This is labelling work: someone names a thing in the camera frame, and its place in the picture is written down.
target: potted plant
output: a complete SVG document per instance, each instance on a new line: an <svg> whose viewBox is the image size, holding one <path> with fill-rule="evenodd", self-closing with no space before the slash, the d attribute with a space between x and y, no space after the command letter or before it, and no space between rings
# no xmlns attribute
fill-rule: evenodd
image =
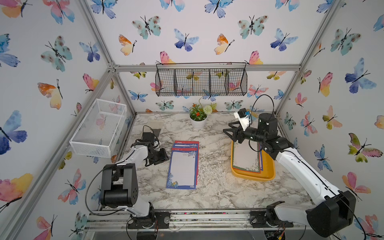
<svg viewBox="0 0 384 240"><path fill-rule="evenodd" d="M189 117L195 130L203 129L207 123L207 116L213 111L212 105L193 104L190 108Z"/></svg>

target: wall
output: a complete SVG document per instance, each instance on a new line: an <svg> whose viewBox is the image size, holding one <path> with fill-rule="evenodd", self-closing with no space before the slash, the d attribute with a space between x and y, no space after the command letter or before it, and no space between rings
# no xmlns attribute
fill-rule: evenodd
<svg viewBox="0 0 384 240"><path fill-rule="evenodd" d="M287 100L280 113L283 121L288 112L289 117L292 116L292 120L296 122L292 130L289 130L287 124L284 127L292 142L297 138L300 154L321 175L342 191L348 190L346 188L348 186L356 192L360 198L356 202L356 216L361 218L366 232L379 235L382 235L384 231L378 224L384 221L384 211L380 207L381 199L384 196L382 187L384 163L381 156L384 151L382 141L384 107L381 94L382 76L384 75L381 64L384 54L382 47L384 39L383 9L384 2L380 0L348 1L343 8L340 8L321 40L322 48L325 49L311 58L305 67L312 71L311 75L303 84L300 84L300 78L297 80L289 96L290 100ZM341 29L345 34L346 28L352 29L349 34L356 33L352 49L345 55L338 50L331 52L335 31ZM361 63L357 65L361 58L364 59L364 65ZM356 79L349 75L356 71L358 72L357 78L362 74L369 73L369 75L360 78L358 80L360 86L356 86L354 90L351 89L351 82L347 83L346 79ZM327 94L324 95L322 91L318 93L319 81L317 78L323 81L329 72L333 73L333 78L329 84L329 95L326 96ZM322 86L325 92L327 88L325 82ZM302 104L303 108L295 102L298 93L301 93L302 97L308 98ZM327 128L327 121L323 120L330 106L333 108L333 114L336 115L333 120L340 122L340 124L334 122L335 125L332 129ZM310 112L311 120L315 120L312 126L316 128L317 133L305 136L304 127L300 126L300 123L308 112ZM365 141L367 145L371 144L360 151L363 155L359 155L367 161L360 160L354 155L355 152L349 154L350 149L354 150L353 146L349 146L353 145L350 133L357 136L360 145L363 145ZM326 167L323 167L322 170L318 168L318 164L321 163L317 160L319 158L316 157L315 151L320 151L322 145L324 145L325 155L321 158L327 158L326 162L332 171ZM354 185L354 175L357 177L356 185ZM362 231L356 226L356 222L341 230L340 233L345 235L346 239L364 238ZM375 240L377 238L368 236L367 239Z"/></svg>
<svg viewBox="0 0 384 240"><path fill-rule="evenodd" d="M83 75L86 73L99 79L106 69L106 62L102 57L89 62L87 53L79 45L79 42L90 42L93 46L96 41L75 1L60 1L62 10L67 14L62 19L56 15L56 19L51 16L51 9L55 10L57 7L55 1L33 1L32 5L25 5L22 16L17 16L17 11L20 13L20 4L13 6L10 4L12 2L17 4L17 1L3 1L0 12L0 126L4 126L4 131L12 139L9 142L0 133L0 205L22 197L28 191L31 182L38 177L75 121L76 116L72 114L76 115L77 103L86 105L92 91L86 93L85 90L89 87L83 80ZM51 51L56 59L53 50L45 45L49 46L51 43L54 47L58 36L63 37L63 45L71 53L67 49L65 52L60 51L66 56L64 67L60 65L60 70L41 59L46 51ZM51 90L44 88L47 85L41 85L42 92L39 91L38 83L51 85ZM12 113L18 120L14 119L15 122L12 123L10 121L10 126L7 126L5 124ZM2 210L0 225L5 226L7 217L13 215L20 202L21 200L12 202Z"/></svg>

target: blue butterfly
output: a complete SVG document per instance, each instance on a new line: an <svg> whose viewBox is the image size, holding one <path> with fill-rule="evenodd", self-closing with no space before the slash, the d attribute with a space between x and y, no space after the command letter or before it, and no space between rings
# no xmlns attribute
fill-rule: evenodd
<svg viewBox="0 0 384 240"><path fill-rule="evenodd" d="M191 44L195 44L199 40L198 36L193 38L187 38L189 34L188 35L185 34L185 37L184 37L184 35L176 28L174 29L174 32L175 32L175 37L179 40L177 43L175 43L175 46L180 49L184 47L187 52L192 51Z"/></svg>
<svg viewBox="0 0 384 240"><path fill-rule="evenodd" d="M289 34L283 34L283 32L280 30L280 28L276 29L276 36L277 39L275 42L271 43L271 48L279 47L279 51L284 51L287 49L286 44L291 44L295 42L299 37L295 36L292 38L287 38Z"/></svg>
<svg viewBox="0 0 384 240"><path fill-rule="evenodd" d="M225 108L230 111L232 108L235 109L240 109L241 108L241 103L243 102L243 100L240 100L240 101L232 101L231 103L224 103L225 104Z"/></svg>
<svg viewBox="0 0 384 240"><path fill-rule="evenodd" d="M16 143L24 142L27 134L26 131L15 131L22 125L22 115L18 110L13 111L12 115L5 122L4 126L0 127L0 155L11 150L9 142L12 140Z"/></svg>
<svg viewBox="0 0 384 240"><path fill-rule="evenodd" d="M346 34L344 35L344 32L341 29L337 29L335 32L335 39L332 41L331 44L331 52L335 51L336 49L340 50L341 55L347 54L352 49L352 43L357 42L361 38L360 33L348 33L351 31L351 29L348 31L348 28L346 30Z"/></svg>
<svg viewBox="0 0 384 240"><path fill-rule="evenodd" d="M46 46L52 49L53 51L43 52L40 56L41 59L47 63L51 63L53 68L64 72L64 59L72 59L72 53L70 52L70 49L67 46L64 46L64 38L62 36L58 36L55 40L55 44L53 45L54 47L52 47L49 41L48 43L49 46Z"/></svg>
<svg viewBox="0 0 384 240"><path fill-rule="evenodd" d="M230 5L233 0L209 0L211 3L205 5L205 12L210 13L212 10L217 11L218 18L225 17L225 11L223 8Z"/></svg>
<svg viewBox="0 0 384 240"><path fill-rule="evenodd" d="M364 78L365 75L368 75L370 73L363 73L364 71L364 59L360 58L357 65L354 67L355 72L354 73L347 73L345 74L345 81L347 83L352 82L352 85L349 86L349 91L351 93L357 93L359 90L359 85L362 89L372 89L376 87L376 83Z"/></svg>
<svg viewBox="0 0 384 240"><path fill-rule="evenodd" d="M326 0L326 3L320 4L319 7L317 8L318 13L326 13L328 11L328 8L332 5L333 0Z"/></svg>
<svg viewBox="0 0 384 240"><path fill-rule="evenodd" d="M140 36L143 37L143 39L148 38L148 32L149 32L149 35L151 35L151 32L152 32L154 35L160 36L161 27L157 25L157 23L160 22L159 16L151 17L148 20L148 22L146 17L144 16L143 21L145 24L140 20L132 21L132 25L135 28L137 28L137 32L139 33Z"/></svg>
<svg viewBox="0 0 384 240"><path fill-rule="evenodd" d="M97 61L100 60L100 55L98 53L96 53L96 52L99 51L99 49L97 48L96 43L93 46L91 46L90 43L87 45L85 43L79 42L79 45L80 45L80 47L83 48L84 52L88 53L87 60L90 63L93 62L93 58L95 58Z"/></svg>
<svg viewBox="0 0 384 240"><path fill-rule="evenodd" d="M274 97L275 99L281 99L284 96L283 91L280 89L277 89L277 94L278 95Z"/></svg>
<svg viewBox="0 0 384 240"><path fill-rule="evenodd" d="M328 158L325 158L325 147L324 147L324 144L321 146L321 149L320 149L320 152L318 152L317 150L314 152L314 155L316 158L318 158L317 160L319 161L319 163L317 164L317 167L322 170L323 169L323 166L326 167L326 169L328 169L329 171L333 172L332 171L332 168L331 166L329 165L329 163L326 161L326 159Z"/></svg>
<svg viewBox="0 0 384 240"><path fill-rule="evenodd" d="M19 60L17 60L17 57L15 57L14 55L5 53L9 51L9 49L7 49L9 40L10 40L9 34L0 35L0 61L2 61L3 63L11 67L16 67L20 62Z"/></svg>
<svg viewBox="0 0 384 240"><path fill-rule="evenodd" d="M164 111L165 109L169 108L169 109L173 109L173 101L168 101L168 102L160 102L160 103L156 103L156 105L159 106L160 110Z"/></svg>
<svg viewBox="0 0 384 240"><path fill-rule="evenodd" d="M203 89L205 96L203 96L203 99L210 99L212 102L216 101L216 97L219 96L219 94L210 94L207 90Z"/></svg>
<svg viewBox="0 0 384 240"><path fill-rule="evenodd" d="M131 96L132 100L140 100L142 102L145 102L144 97L148 96L148 94L135 93L135 92L132 92L131 90L128 90L128 92L132 94Z"/></svg>
<svg viewBox="0 0 384 240"><path fill-rule="evenodd" d="M91 5L91 9L94 13L100 13L103 10L105 14L113 19L116 17L116 14L111 10L111 8L117 3L117 0L92 0L95 4Z"/></svg>

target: stationery paper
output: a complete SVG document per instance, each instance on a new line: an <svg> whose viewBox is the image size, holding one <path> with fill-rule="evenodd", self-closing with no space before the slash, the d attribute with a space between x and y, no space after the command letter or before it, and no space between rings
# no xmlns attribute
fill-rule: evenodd
<svg viewBox="0 0 384 240"><path fill-rule="evenodd" d="M197 148L172 148L167 188L196 189Z"/></svg>

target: pink butterfly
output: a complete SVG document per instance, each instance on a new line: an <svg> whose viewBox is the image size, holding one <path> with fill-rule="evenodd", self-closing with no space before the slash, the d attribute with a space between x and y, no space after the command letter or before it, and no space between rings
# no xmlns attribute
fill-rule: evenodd
<svg viewBox="0 0 384 240"><path fill-rule="evenodd" d="M43 0L47 6L52 6L51 15L57 23L63 25L63 16L66 16L69 21L73 22L74 13L71 9L67 8L70 0Z"/></svg>
<svg viewBox="0 0 384 240"><path fill-rule="evenodd" d="M307 97L303 97L301 98L301 93L298 93L297 94L297 97L295 98L295 101L296 101L296 105L299 105L301 107L301 109L303 109L303 103L305 103L305 101L307 101Z"/></svg>
<svg viewBox="0 0 384 240"><path fill-rule="evenodd" d="M49 240L53 237L52 228L53 221L56 219L55 215L53 215L52 222L49 224L42 216L36 219L37 227L40 229L46 229L40 235L35 237L33 240Z"/></svg>
<svg viewBox="0 0 384 240"><path fill-rule="evenodd" d="M261 85L259 85L257 88L253 85L249 86L249 93L247 93L247 97L252 97L253 95L256 96L256 98L259 98L261 93L264 93L269 88L260 88Z"/></svg>
<svg viewBox="0 0 384 240"><path fill-rule="evenodd" d="M73 183L71 184L68 180L68 183L65 183L70 186L67 190L62 192L57 199L61 199L63 202L66 202L68 198L70 199L70 204L76 204L79 201L77 194L79 190L83 190L85 188L85 179L81 180L80 169L77 169L76 173L73 177Z"/></svg>
<svg viewBox="0 0 384 240"><path fill-rule="evenodd" d="M304 127L304 135L307 137L309 137L310 132L311 133L317 133L316 128L314 126L312 126L312 124L311 124L314 122L314 120L313 119L310 120L310 119L311 119L311 115L308 111L308 113L305 115L305 119L302 119L301 123L300 123L300 125L302 127Z"/></svg>
<svg viewBox="0 0 384 240"><path fill-rule="evenodd" d="M342 179L345 185L347 186L346 188L351 190L351 192L353 192L356 195L358 200L359 199L361 200L361 198L356 194L357 192L371 193L371 190L366 186L360 185L356 187L357 176L356 176L356 173L354 172L349 172L347 176L343 175Z"/></svg>

